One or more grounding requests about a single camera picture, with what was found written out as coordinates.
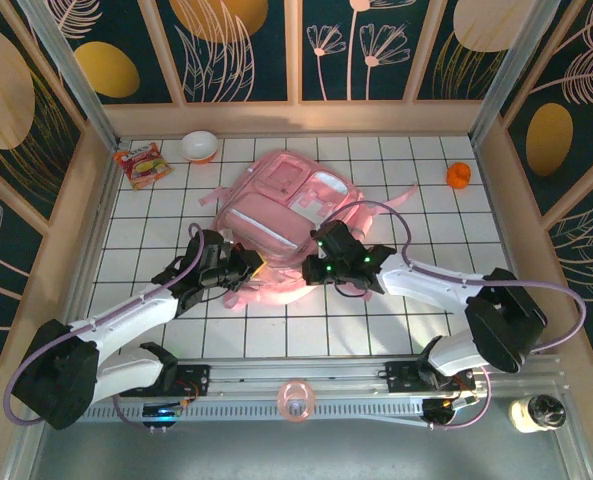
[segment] pink backpack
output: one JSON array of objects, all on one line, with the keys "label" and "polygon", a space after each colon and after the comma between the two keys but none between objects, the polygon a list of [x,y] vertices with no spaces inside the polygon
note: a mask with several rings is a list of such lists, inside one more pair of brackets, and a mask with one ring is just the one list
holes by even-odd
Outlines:
[{"label": "pink backpack", "polygon": [[[401,205],[416,187],[387,202]],[[266,264],[238,292],[224,296],[225,306],[243,308],[250,302],[285,305],[311,292],[301,264],[318,246],[310,231],[335,210],[362,200],[358,188],[332,170],[297,153],[270,152],[238,177],[230,188],[218,187],[200,200],[224,202],[211,229],[226,239],[256,250]],[[339,214],[354,237],[361,240],[382,208],[357,205]]]}]

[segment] cable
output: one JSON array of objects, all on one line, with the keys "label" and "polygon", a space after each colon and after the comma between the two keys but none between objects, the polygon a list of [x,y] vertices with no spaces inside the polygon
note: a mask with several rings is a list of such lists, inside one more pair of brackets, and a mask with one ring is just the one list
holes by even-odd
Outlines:
[{"label": "cable", "polygon": [[[189,407],[189,405],[194,402],[194,400],[196,400],[199,396],[200,396],[200,389],[198,388],[198,386],[192,382],[191,380],[187,380],[189,382],[189,384],[194,387],[194,396],[191,397],[189,395],[187,395],[187,398],[183,398],[180,402],[178,402],[179,405],[181,405],[183,407],[183,410],[185,410],[187,407]],[[185,387],[185,391],[186,392],[190,392],[190,388],[189,386],[185,383],[185,382],[181,382],[180,380],[176,380],[176,384],[180,385],[182,387]]]},{"label": "cable", "polygon": [[205,236],[203,235],[203,230],[200,228],[200,226],[197,223],[191,223],[188,228],[190,236],[191,236],[192,229],[194,229],[196,231],[196,233],[198,234],[198,240],[199,240],[198,252],[196,253],[196,257],[192,260],[192,262],[189,264],[189,266],[185,270],[183,270],[177,277],[172,278],[169,282],[165,283],[164,285],[161,285],[158,288],[155,288],[151,292],[144,294],[142,297],[135,298],[131,302],[123,305],[122,307],[118,308],[117,310],[115,310],[113,312],[108,313],[104,317],[97,319],[95,323],[90,323],[89,325],[85,325],[84,327],[80,327],[76,330],[72,330],[63,336],[58,337],[55,340],[52,340],[51,342],[43,345],[38,350],[36,350],[34,353],[29,355],[25,360],[23,360],[23,362],[20,364],[20,366],[16,369],[16,371],[12,374],[11,378],[9,379],[9,382],[7,383],[7,388],[5,388],[5,393],[3,395],[3,410],[5,411],[5,416],[7,416],[7,418],[12,423],[15,423],[16,425],[28,427],[31,425],[37,425],[44,421],[42,418],[35,418],[33,420],[24,420],[24,419],[16,416],[16,414],[14,414],[14,412],[12,411],[12,407],[11,407],[12,390],[14,389],[14,386],[16,385],[16,382],[18,381],[19,377],[27,369],[27,367],[29,367],[29,365],[32,364],[32,362],[34,362],[38,357],[40,357],[42,354],[44,354],[48,350],[54,348],[56,345],[60,345],[61,343],[66,342],[67,340],[74,338],[77,335],[80,335],[81,333],[89,332],[90,330],[97,328],[97,327],[113,320],[116,317],[119,317],[121,315],[124,315],[124,314],[132,311],[134,309],[134,307],[141,305],[142,303],[146,302],[150,298],[157,295],[162,290],[168,289],[172,285],[176,284],[177,282],[179,282],[183,278],[185,278],[185,276],[187,276],[187,274],[198,264],[200,257],[203,254],[203,248],[205,247]]},{"label": "cable", "polygon": [[429,428],[430,430],[434,429],[434,424],[431,422],[425,422],[424,420],[408,420],[406,418],[396,418],[396,417],[379,417],[377,415],[354,415],[352,418],[360,418],[363,420],[375,420],[377,422],[385,422],[385,423],[397,423],[399,425],[407,425],[410,427],[422,427],[422,428]]},{"label": "cable", "polygon": [[363,293],[359,293],[358,295],[350,295],[349,293],[345,293],[343,291],[341,291],[340,288],[338,288],[338,285],[334,284],[334,289],[338,292],[339,295],[345,297],[345,298],[363,298],[365,295],[367,295],[368,290],[365,289],[365,291]]},{"label": "cable", "polygon": [[201,300],[200,302],[197,302],[197,303],[207,303],[207,302],[211,302],[212,300],[218,300],[219,298],[222,298],[225,295],[227,295],[228,292],[229,292],[229,290],[225,290],[223,293],[221,293],[220,295],[217,295],[214,298],[206,298],[205,300]]},{"label": "cable", "polygon": [[485,384],[487,385],[487,397],[485,398],[485,403],[483,404],[481,411],[478,412],[474,418],[464,423],[459,423],[457,425],[434,425],[436,428],[440,428],[441,430],[456,430],[458,428],[465,428],[475,424],[477,421],[483,418],[483,416],[485,416],[485,413],[487,413],[487,410],[489,410],[489,405],[492,403],[492,382],[489,379],[489,373],[487,373],[487,370],[485,370],[484,367],[480,367],[480,370],[485,376]]},{"label": "cable", "polygon": [[139,430],[141,428],[146,428],[147,430],[149,430],[145,425],[142,425],[142,424],[136,423],[136,422],[132,422],[129,418],[127,418],[125,416],[123,411],[120,409],[120,405],[118,404],[119,398],[120,398],[119,394],[112,395],[112,403],[114,404],[114,410],[116,411],[116,415],[118,415],[118,418],[120,418],[123,421],[123,423],[126,423],[127,425],[130,425],[134,428],[138,428]]},{"label": "cable", "polygon": [[442,280],[442,281],[446,281],[446,282],[450,282],[450,283],[456,283],[456,284],[460,284],[463,286],[464,285],[472,285],[472,286],[480,286],[480,287],[549,288],[551,290],[556,290],[558,292],[565,293],[565,294],[569,295],[570,297],[572,297],[574,299],[574,301],[576,302],[576,304],[578,306],[578,310],[579,310],[579,315],[578,315],[578,319],[576,320],[576,323],[572,326],[572,328],[569,329],[569,331],[567,331],[565,334],[561,335],[560,337],[557,337],[550,342],[536,345],[534,348],[532,348],[532,350],[531,350],[532,353],[542,352],[543,350],[547,350],[549,348],[556,347],[556,346],[566,342],[570,338],[572,338],[574,335],[576,335],[581,330],[581,328],[583,328],[583,325],[585,323],[585,317],[587,316],[587,305],[585,304],[585,301],[583,300],[583,298],[578,293],[573,291],[571,288],[563,287],[562,285],[557,285],[555,283],[550,283],[550,282],[537,282],[537,281],[529,281],[529,280],[469,280],[469,279],[463,279],[461,277],[453,277],[451,275],[445,275],[442,273],[433,272],[431,270],[427,270],[425,268],[419,267],[412,260],[410,260],[410,258],[407,256],[407,249],[409,248],[409,246],[412,243],[412,232],[411,232],[411,229],[409,228],[409,224],[405,221],[405,219],[403,218],[403,216],[400,213],[398,213],[392,207],[390,207],[389,205],[386,205],[384,203],[376,202],[373,200],[357,200],[355,202],[348,203],[347,205],[343,205],[338,210],[332,212],[332,214],[323,221],[322,225],[325,225],[327,222],[329,222],[332,218],[334,218],[340,212],[345,211],[348,208],[353,208],[356,205],[365,205],[365,204],[374,205],[377,207],[384,208],[385,210],[392,213],[400,221],[400,223],[403,224],[403,228],[405,229],[405,234],[407,235],[407,239],[405,240],[405,243],[403,244],[400,253],[401,253],[401,256],[403,257],[403,262],[405,262],[405,264],[408,267],[410,267],[411,269],[415,270],[418,273],[422,273],[424,275],[427,275],[432,278],[436,278],[438,280]]}]

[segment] backpack pocket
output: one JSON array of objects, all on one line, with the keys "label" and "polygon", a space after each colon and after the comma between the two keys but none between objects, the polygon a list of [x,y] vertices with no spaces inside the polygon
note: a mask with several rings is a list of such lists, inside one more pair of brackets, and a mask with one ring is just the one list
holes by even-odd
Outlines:
[{"label": "backpack pocket", "polygon": [[350,200],[347,183],[330,172],[319,171],[311,175],[289,202],[289,208],[320,225],[334,210]]},{"label": "backpack pocket", "polygon": [[310,166],[287,153],[281,154],[254,179],[254,189],[277,202],[285,202],[307,180]]},{"label": "backpack pocket", "polygon": [[268,261],[284,263],[312,241],[309,232],[314,225],[309,220],[257,193],[243,195],[223,213],[236,240]]}]

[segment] white canister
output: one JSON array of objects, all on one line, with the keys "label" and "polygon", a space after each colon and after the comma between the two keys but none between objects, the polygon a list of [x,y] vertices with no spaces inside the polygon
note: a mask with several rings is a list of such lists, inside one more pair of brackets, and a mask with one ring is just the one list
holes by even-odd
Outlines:
[{"label": "white canister", "polygon": [[557,398],[536,395],[514,400],[509,406],[509,418],[519,432],[544,432],[562,427],[567,412]]}]

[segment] backpack strap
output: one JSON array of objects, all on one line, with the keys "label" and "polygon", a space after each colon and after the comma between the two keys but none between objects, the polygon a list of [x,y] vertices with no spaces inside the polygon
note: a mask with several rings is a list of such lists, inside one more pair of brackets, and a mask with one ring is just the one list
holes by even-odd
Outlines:
[{"label": "backpack strap", "polygon": [[231,188],[217,187],[214,190],[212,190],[210,193],[205,195],[203,198],[200,198],[198,200],[198,203],[200,203],[201,207],[204,207],[205,205],[214,203],[216,200],[226,200],[227,197],[229,197],[231,195],[231,191],[232,191]]},{"label": "backpack strap", "polygon": [[[398,197],[392,198],[391,200],[388,200],[387,202],[383,202],[383,203],[391,208],[400,207],[403,203],[405,203],[409,199],[409,197],[414,195],[417,191],[418,191],[418,184],[415,184],[412,188],[407,190],[402,195],[399,195]],[[389,211],[383,207],[372,207],[369,210],[370,210],[371,214],[374,216],[380,215],[382,213],[389,213]]]},{"label": "backpack strap", "polygon": [[242,310],[247,305],[247,300],[234,292],[227,292],[223,297],[223,305],[229,310]]}]

